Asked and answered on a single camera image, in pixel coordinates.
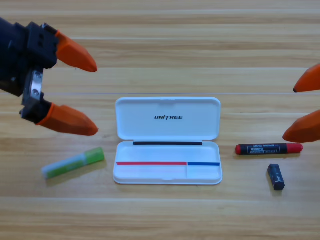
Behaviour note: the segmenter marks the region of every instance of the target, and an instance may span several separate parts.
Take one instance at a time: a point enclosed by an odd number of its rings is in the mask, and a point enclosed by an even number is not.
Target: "screw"
[[[33,91],[32,91],[32,92],[33,92],[33,94],[34,94],[34,95],[39,96],[39,92],[38,92],[38,90],[37,90],[37,89],[33,89]]]

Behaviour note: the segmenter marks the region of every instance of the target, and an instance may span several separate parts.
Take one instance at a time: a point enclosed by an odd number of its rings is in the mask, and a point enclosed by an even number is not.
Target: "box lid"
[[[134,141],[202,141],[219,135],[214,97],[123,97],[116,101],[118,136]]]

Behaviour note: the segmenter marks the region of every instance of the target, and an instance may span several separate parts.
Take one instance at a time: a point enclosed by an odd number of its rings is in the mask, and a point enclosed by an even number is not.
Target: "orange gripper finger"
[[[320,140],[320,110],[296,120],[284,133],[283,139],[301,144]]]
[[[56,56],[60,61],[87,72],[96,72],[98,70],[94,58],[83,46],[79,45],[59,30],[56,32],[55,36],[59,39]]]
[[[82,112],[69,106],[51,104],[47,116],[38,124],[59,133],[92,136],[97,126]]]
[[[309,68],[293,89],[295,93],[315,90],[320,90],[320,64]]]

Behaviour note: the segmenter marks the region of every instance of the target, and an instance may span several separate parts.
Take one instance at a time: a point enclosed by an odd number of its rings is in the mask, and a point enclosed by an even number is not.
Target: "open white box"
[[[119,184],[215,185],[223,179],[221,103],[214,97],[123,97],[113,179]]]

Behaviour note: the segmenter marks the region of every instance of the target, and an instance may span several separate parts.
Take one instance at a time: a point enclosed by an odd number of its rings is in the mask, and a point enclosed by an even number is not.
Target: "green glue stick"
[[[42,174],[46,179],[50,179],[83,166],[103,161],[104,159],[104,151],[101,147],[98,147],[68,159],[47,165],[42,168]]]

